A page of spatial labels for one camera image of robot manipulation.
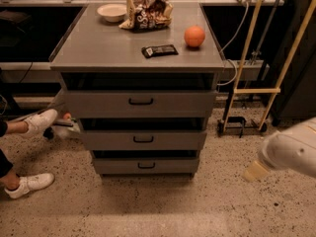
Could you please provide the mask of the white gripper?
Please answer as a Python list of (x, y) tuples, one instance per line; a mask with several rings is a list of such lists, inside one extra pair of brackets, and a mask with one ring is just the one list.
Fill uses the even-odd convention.
[(242, 177), (247, 182), (254, 182), (262, 179), (272, 170), (284, 170), (285, 167), (275, 157), (276, 151), (273, 149), (274, 140), (279, 135), (279, 131), (274, 132), (264, 138), (258, 151), (258, 159), (253, 161), (244, 171)]

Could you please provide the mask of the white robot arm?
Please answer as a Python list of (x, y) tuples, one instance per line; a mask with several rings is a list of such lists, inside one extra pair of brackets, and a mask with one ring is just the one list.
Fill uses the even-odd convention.
[(316, 118), (267, 136), (258, 151), (258, 159), (245, 169), (242, 177), (254, 182), (270, 170), (285, 169), (316, 177)]

